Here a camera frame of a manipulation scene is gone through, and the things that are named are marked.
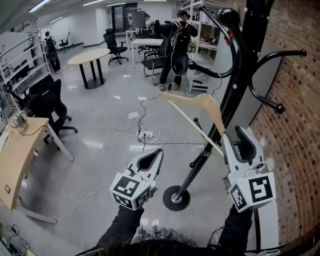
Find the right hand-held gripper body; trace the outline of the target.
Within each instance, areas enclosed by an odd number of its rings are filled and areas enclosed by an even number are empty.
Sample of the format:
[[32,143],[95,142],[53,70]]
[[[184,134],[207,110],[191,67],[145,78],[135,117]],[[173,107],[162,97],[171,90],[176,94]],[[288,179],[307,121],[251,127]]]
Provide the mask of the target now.
[[225,155],[224,161],[228,167],[223,178],[225,190],[239,213],[263,207],[276,198],[274,174],[263,156],[239,162]]

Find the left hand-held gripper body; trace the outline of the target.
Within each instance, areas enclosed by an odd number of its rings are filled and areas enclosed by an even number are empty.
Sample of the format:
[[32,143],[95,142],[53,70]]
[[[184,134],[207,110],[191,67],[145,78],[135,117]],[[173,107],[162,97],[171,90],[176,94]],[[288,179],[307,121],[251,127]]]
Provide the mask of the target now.
[[153,197],[157,190],[158,174],[159,171],[155,168],[144,172],[126,167],[116,174],[109,191],[117,204],[137,211]]

